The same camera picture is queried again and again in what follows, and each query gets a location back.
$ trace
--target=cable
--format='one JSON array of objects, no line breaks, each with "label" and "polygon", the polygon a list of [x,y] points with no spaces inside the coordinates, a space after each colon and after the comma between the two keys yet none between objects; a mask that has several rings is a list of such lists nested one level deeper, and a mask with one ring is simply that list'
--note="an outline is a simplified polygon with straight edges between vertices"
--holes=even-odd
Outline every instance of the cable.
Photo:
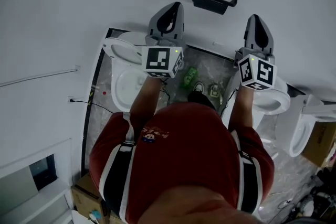
[{"label": "cable", "polygon": [[[301,189],[294,195],[294,197],[293,197],[293,199],[292,199],[292,201],[294,201],[295,199],[296,199],[296,196],[298,195],[298,194],[300,194],[301,193],[301,191],[303,190],[303,188],[304,188],[304,186],[305,185],[309,185],[308,183],[304,183],[303,185],[302,185],[302,187],[301,187]],[[284,207],[280,207],[280,205],[281,204],[283,204],[284,202],[288,202],[288,200],[283,200],[283,201],[281,201],[279,204],[278,204],[278,209],[280,210],[267,224],[270,224],[281,212],[282,212],[282,210],[284,210],[285,208],[287,208],[288,206],[290,206],[290,205],[294,205],[294,208],[296,207],[296,205],[298,204],[298,203],[296,203],[296,204],[294,204],[293,202],[289,202],[287,205],[285,205]]]},{"label": "cable", "polygon": [[163,87],[162,87],[162,89],[160,90],[160,92],[164,92],[166,95],[167,95],[167,97],[168,97],[168,100],[167,100],[167,105],[169,105],[170,104],[170,94],[168,93],[168,91],[167,91],[167,89],[166,89],[166,86],[167,86],[167,81],[168,79],[161,79],[161,82],[162,82],[162,84],[163,84]]},{"label": "cable", "polygon": [[295,207],[295,204],[288,204],[288,205],[284,206],[267,224],[270,224],[286,207],[288,207],[290,205],[294,205],[294,207]]},{"label": "cable", "polygon": [[234,90],[233,90],[233,92],[231,93],[229,99],[227,99],[227,101],[226,101],[226,105],[225,105],[224,109],[227,108],[227,106],[229,105],[229,101],[230,101],[230,99],[232,98],[232,96],[234,95],[234,93],[235,93],[236,91],[238,91],[238,89],[234,89]]},{"label": "cable", "polygon": [[52,73],[48,73],[48,74],[31,76],[31,77],[23,78],[23,79],[12,80],[12,81],[9,81],[9,82],[1,83],[0,88],[4,87],[4,86],[12,85],[12,84],[20,83],[20,82],[23,82],[23,81],[40,79],[40,78],[45,78],[45,77],[51,77],[51,76],[55,76],[55,75],[59,75],[59,74],[72,73],[72,72],[76,72],[76,71],[78,71],[78,69],[70,69],[70,70],[64,70],[64,71],[59,71],[59,72],[52,72]]},{"label": "cable", "polygon": [[94,105],[96,105],[96,106],[99,106],[100,108],[106,109],[108,112],[110,112],[110,113],[112,113],[112,114],[114,113],[114,112],[108,110],[107,108],[104,108],[103,106],[98,105],[98,104],[95,104],[95,103],[89,103],[89,102],[85,102],[85,101],[75,101],[74,99],[70,99],[69,102],[70,102],[70,103],[75,103],[75,102],[77,102],[77,103],[85,103],[85,104],[89,104],[89,105],[94,104]]}]

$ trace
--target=cardboard box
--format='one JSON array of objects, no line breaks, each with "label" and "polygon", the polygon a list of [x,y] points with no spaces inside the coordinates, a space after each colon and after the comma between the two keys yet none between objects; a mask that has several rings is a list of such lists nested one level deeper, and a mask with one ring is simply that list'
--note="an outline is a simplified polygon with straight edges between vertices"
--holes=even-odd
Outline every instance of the cardboard box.
[{"label": "cardboard box", "polygon": [[124,222],[122,222],[122,220],[118,218],[117,216],[111,215],[110,224],[124,224]]},{"label": "cardboard box", "polygon": [[301,153],[319,167],[332,167],[335,162],[336,122],[316,122],[309,141]]},{"label": "cardboard box", "polygon": [[102,216],[98,219],[99,224],[109,224],[110,212],[105,201],[101,198],[96,189],[90,174],[84,175],[75,185],[71,187],[73,202],[78,212],[90,219],[90,213],[98,211]]}]

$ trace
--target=white toilet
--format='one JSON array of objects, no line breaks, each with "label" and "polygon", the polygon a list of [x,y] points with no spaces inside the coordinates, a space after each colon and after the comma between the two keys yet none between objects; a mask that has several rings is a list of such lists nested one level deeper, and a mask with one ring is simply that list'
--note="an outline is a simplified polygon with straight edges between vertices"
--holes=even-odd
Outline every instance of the white toilet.
[{"label": "white toilet", "polygon": [[[233,105],[236,100],[237,91],[240,86],[239,72],[230,79],[227,85],[223,104],[227,107],[222,112],[223,124],[228,127]],[[255,91],[253,100],[253,128],[256,129],[264,115],[276,115],[285,112],[290,107],[290,96],[287,93],[287,84],[276,78],[274,89]]]},{"label": "white toilet", "polygon": [[290,108],[278,116],[275,145],[291,157],[306,146],[316,121],[336,121],[336,105],[324,105],[311,94],[291,98]]},{"label": "white toilet", "polygon": [[141,68],[141,46],[145,46],[145,33],[126,32],[118,38],[102,41],[105,53],[111,57],[111,95],[114,104],[129,112],[147,74]]}]

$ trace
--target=black wire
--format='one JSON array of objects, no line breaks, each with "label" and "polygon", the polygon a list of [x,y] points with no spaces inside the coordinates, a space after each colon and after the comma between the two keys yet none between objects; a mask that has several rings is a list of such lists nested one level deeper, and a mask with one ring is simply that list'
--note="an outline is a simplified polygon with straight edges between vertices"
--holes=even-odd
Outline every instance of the black wire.
[{"label": "black wire", "polygon": [[162,87],[162,89],[160,90],[160,92],[164,92],[166,95],[167,95],[167,97],[168,97],[168,100],[167,100],[167,105],[169,105],[170,104],[170,94],[168,93],[168,91],[167,91],[167,89],[166,89],[166,86],[167,86],[167,81],[168,79],[161,79],[161,81],[162,81],[162,84],[163,84],[163,87]]},{"label": "black wire", "polygon": [[91,103],[88,103],[88,102],[85,102],[85,101],[75,101],[74,99],[70,99],[69,102],[70,102],[70,103],[75,103],[75,102],[77,102],[77,103],[85,103],[85,104],[89,104],[89,105],[94,104],[94,105],[96,105],[96,106],[99,106],[100,108],[106,109],[108,112],[110,112],[110,113],[112,113],[112,114],[114,113],[114,112],[108,110],[107,108],[104,108],[103,106],[98,105],[98,104],[95,104],[95,103],[92,103],[92,102],[91,102]]},{"label": "black wire", "polygon": [[[303,185],[302,185],[302,187],[301,187],[301,189],[294,195],[294,197],[293,197],[293,199],[292,199],[292,201],[294,201],[295,199],[296,199],[296,196],[298,195],[298,194],[300,194],[301,193],[301,191],[303,190],[303,188],[304,188],[304,186],[305,185],[309,185],[308,183],[304,183]],[[288,201],[288,200],[283,200],[283,201],[281,201],[279,204],[278,204],[278,209],[280,209],[280,211],[267,223],[267,224],[270,224],[281,212],[282,212],[282,210],[284,210],[285,208],[287,208],[288,206],[290,206],[290,205],[294,205],[294,207],[296,207],[296,205],[298,204],[298,203],[296,203],[296,204],[294,204],[293,202],[290,202],[290,203],[288,203],[287,205],[285,205],[284,207],[279,207],[281,204],[283,204],[285,201]]]},{"label": "black wire", "polygon": [[234,90],[233,90],[233,92],[231,93],[229,99],[226,101],[226,105],[225,105],[224,109],[227,108],[227,106],[229,105],[229,101],[230,101],[230,99],[232,98],[232,96],[234,95],[234,93],[235,93],[236,91],[238,91],[238,89],[234,89]]},{"label": "black wire", "polygon": [[238,91],[238,89],[234,89],[233,92],[231,93],[229,99],[226,101],[226,105],[225,105],[225,107],[224,107],[224,108],[222,109],[222,111],[221,111],[221,115],[223,115],[224,110],[228,107],[228,105],[229,105],[229,101],[230,101],[230,99],[232,98],[232,96],[234,95],[234,93],[235,93],[236,91]]},{"label": "black wire", "polygon": [[288,204],[288,205],[284,206],[267,224],[270,224],[285,208],[287,208],[290,205],[294,205],[294,207],[295,207],[295,204]]}]

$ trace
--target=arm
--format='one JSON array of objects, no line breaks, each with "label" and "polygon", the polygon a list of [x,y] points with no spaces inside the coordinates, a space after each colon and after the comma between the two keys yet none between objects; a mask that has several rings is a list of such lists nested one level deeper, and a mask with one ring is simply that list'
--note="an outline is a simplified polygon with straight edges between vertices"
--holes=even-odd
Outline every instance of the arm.
[{"label": "arm", "polygon": [[253,94],[252,89],[240,85],[229,121],[230,132],[241,127],[253,126]]},{"label": "arm", "polygon": [[145,124],[155,113],[161,89],[161,80],[147,77],[131,107],[131,118],[141,119]]},{"label": "arm", "polygon": [[258,160],[263,184],[262,201],[264,201],[272,187],[274,163],[264,149],[259,135],[252,128],[253,95],[252,89],[244,86],[239,87],[228,129],[230,132],[237,131],[241,150]]}]

